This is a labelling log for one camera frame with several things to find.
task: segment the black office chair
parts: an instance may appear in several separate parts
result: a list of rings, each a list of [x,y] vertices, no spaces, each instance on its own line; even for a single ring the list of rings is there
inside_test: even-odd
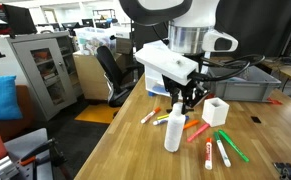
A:
[[[111,51],[106,46],[97,48],[96,58],[105,71],[104,76],[107,79],[107,85],[110,90],[108,95],[108,105],[110,107],[122,106],[137,83],[137,81],[133,81],[123,84],[124,78],[134,70],[143,68],[143,66],[127,66],[126,71],[123,73],[116,64]]]

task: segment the red cap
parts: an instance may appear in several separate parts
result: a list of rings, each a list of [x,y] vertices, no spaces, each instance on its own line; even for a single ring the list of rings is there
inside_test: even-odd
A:
[[[207,138],[206,143],[208,143],[208,142],[212,143],[212,138]]]
[[[161,108],[160,107],[157,107],[157,108],[154,109],[154,112],[157,113],[160,110],[161,110]]]

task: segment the gray cabinet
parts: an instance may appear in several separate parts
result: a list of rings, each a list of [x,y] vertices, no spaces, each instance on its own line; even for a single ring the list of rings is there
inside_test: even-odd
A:
[[[66,33],[28,35],[8,41],[31,86],[40,120],[48,121],[76,102],[81,93],[76,90],[80,87]]]

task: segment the blue pillow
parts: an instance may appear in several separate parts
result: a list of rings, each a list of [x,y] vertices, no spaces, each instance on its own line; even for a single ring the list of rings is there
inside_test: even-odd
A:
[[[16,76],[0,76],[0,120],[21,119],[17,104]]]

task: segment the wooden tabletop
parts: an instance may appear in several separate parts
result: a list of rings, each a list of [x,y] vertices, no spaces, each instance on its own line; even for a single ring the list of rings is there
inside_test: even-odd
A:
[[[149,97],[144,84],[143,77],[75,179],[268,180],[279,177],[273,162],[291,163],[291,98],[280,91],[274,90],[271,98],[283,105],[226,101],[230,105],[226,124],[209,128],[188,143],[187,137],[204,123],[201,119],[203,104],[198,105],[187,115],[190,120],[199,119],[200,123],[184,130],[179,150],[170,153],[164,148],[167,124],[154,126],[152,122],[157,116],[166,114],[165,109],[171,108],[171,99]],[[141,124],[140,120],[157,106],[162,111],[150,122]],[[254,123],[251,116],[257,116],[261,123]],[[205,140],[214,138],[213,132],[218,129],[231,137],[250,162],[244,162],[222,139],[232,164],[226,167],[213,140],[213,169],[205,169]]]
[[[281,62],[262,62],[263,65],[271,68],[274,71],[278,71],[283,75],[291,79],[291,66],[283,65]]]

